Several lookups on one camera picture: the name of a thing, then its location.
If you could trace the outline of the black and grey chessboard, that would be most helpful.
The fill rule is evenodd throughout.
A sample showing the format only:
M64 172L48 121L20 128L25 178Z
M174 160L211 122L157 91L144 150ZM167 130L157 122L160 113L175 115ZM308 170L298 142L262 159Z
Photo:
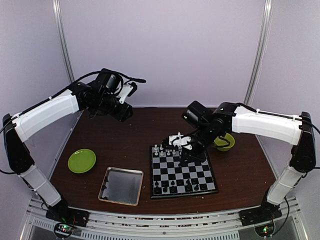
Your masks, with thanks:
M179 167L180 154L178 152L166 152L160 154L157 146L149 147L150 156L150 198L151 199L168 199L186 196L197 196L205 194L216 194L219 192L214 171L206 154L206 161L203 163L189 163L185 167ZM192 191L186 191L186 180L190 180ZM162 182L166 181L166 186L162 186ZM206 189L202 190L201 185L206 184ZM161 188L159 194L155 194L154 189ZM163 193L163 187L167 187L167 192Z

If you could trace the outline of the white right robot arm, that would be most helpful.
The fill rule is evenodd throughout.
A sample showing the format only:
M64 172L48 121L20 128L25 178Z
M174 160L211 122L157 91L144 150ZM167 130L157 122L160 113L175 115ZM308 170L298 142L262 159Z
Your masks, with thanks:
M243 103L223 102L211 110L198 101L188 105L182 118L195 128L190 139L180 143L180 165L201 161L200 156L218 137L227 133L253 134L286 142L292 146L291 158L280 177L266 191L256 210L259 220L268 220L300 179L315 169L314 131L307 112L286 115L260 111Z

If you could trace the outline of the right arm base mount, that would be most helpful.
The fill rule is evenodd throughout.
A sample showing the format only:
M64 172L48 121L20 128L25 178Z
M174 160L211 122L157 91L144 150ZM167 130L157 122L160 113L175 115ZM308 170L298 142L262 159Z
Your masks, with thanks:
M243 227L253 225L255 233L262 238L271 237L276 231L275 219L282 217L280 210L263 207L241 210L239 218Z

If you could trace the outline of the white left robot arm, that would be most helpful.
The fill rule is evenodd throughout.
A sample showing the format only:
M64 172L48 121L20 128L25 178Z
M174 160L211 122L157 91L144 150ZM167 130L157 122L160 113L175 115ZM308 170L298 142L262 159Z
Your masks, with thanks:
M68 202L36 165L26 142L34 135L61 119L81 111L91 117L112 116L124 122L133 115L126 102L145 79L127 76L121 72L102 68L79 77L57 93L14 115L3 117L5 153L11 169L44 202L47 209L61 222L72 218Z

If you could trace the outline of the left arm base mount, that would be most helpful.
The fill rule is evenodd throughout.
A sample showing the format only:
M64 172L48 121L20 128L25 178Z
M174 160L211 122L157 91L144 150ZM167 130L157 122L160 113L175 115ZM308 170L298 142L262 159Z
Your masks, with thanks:
M47 210L45 217L56 221L53 227L53 233L59 239L65 240L72 235L79 234L81 228L87 226L90 213L85 210L79 210L75 208L69 209L69 218L58 217L57 213L52 210Z

